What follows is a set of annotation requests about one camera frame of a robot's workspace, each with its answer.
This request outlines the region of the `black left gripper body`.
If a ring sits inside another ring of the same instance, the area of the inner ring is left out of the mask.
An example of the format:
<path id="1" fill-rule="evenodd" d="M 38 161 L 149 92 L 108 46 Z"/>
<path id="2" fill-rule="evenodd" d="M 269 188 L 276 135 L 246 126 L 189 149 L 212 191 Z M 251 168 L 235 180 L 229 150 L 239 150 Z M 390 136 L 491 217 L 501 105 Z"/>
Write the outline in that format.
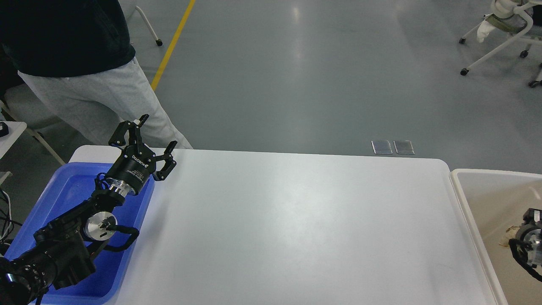
<path id="1" fill-rule="evenodd" d="M 137 147 L 126 147 L 106 172 L 108 189 L 124 197 L 138 195 L 156 170 L 156 162 L 150 161 L 155 156 L 149 147 L 143 147 L 142 152 L 138 152 Z"/>

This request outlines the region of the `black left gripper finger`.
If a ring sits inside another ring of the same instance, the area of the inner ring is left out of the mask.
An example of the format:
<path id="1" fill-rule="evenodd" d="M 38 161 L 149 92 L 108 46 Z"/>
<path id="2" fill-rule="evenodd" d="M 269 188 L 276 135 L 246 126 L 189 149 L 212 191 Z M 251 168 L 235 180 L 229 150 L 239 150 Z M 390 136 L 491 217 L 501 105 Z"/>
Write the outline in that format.
<path id="1" fill-rule="evenodd" d="M 177 163 L 172 156 L 172 152 L 176 145 L 177 141 L 171 141 L 165 148 L 163 154 L 152 156 L 152 162 L 154 164 L 159 161 L 164 161 L 164 166 L 160 170 L 155 170 L 152 174 L 155 181 L 164 181 L 176 166 Z"/>
<path id="2" fill-rule="evenodd" d="M 143 114 L 143 116 L 137 120 L 125 120 L 119 123 L 108 140 L 108 145 L 112 147 L 135 145 L 138 149 L 142 149 L 144 142 L 141 136 L 141 128 L 148 118 L 149 114 Z"/>

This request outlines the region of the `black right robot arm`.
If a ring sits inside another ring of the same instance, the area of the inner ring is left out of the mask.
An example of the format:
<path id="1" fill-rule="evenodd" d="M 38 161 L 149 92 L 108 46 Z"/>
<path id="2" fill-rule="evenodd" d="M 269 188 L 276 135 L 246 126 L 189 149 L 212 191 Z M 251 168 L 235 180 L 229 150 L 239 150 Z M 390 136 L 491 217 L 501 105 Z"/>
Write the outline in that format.
<path id="1" fill-rule="evenodd" d="M 536 269 L 542 264 L 541 230 L 541 210 L 529 208 L 523 214 L 523 223 L 514 238 L 508 240 L 515 262 L 539 282 L 542 281 L 542 276 Z"/>

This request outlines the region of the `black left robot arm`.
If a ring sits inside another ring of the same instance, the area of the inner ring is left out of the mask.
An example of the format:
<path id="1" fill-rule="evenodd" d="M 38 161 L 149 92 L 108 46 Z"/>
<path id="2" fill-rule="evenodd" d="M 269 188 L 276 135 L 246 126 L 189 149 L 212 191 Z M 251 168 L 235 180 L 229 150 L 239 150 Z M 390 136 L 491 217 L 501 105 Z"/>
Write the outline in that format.
<path id="1" fill-rule="evenodd" d="M 11 261 L 1 258 L 2 305 L 40 304 L 51 286 L 74 286 L 95 273 L 94 260 L 102 251 L 125 251 L 138 238 L 137 228 L 118 224 L 114 208 L 138 195 L 150 176 L 163 181 L 176 166 L 172 151 L 177 141 L 162 155 L 143 142 L 141 128 L 148 118 L 144 114 L 118 125 L 108 143 L 121 155 L 108 172 L 97 174 L 87 200 L 38 229 L 35 247 Z"/>

